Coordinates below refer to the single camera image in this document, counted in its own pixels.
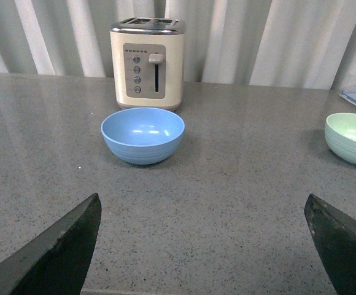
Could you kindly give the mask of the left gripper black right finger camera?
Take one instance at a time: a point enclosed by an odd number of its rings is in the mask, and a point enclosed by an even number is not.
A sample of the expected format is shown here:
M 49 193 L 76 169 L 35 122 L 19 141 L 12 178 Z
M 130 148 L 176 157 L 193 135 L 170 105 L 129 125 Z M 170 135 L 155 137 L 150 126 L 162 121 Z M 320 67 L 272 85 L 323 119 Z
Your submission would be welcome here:
M 356 220 L 314 194 L 304 215 L 336 293 L 356 294 Z

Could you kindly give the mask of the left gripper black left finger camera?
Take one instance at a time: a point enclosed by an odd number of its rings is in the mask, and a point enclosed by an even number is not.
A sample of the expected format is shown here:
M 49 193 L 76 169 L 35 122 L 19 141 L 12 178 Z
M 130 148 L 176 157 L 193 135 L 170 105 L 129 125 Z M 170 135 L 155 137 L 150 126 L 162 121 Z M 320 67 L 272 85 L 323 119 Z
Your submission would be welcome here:
M 80 294 L 101 223 L 92 194 L 0 262 L 0 294 Z

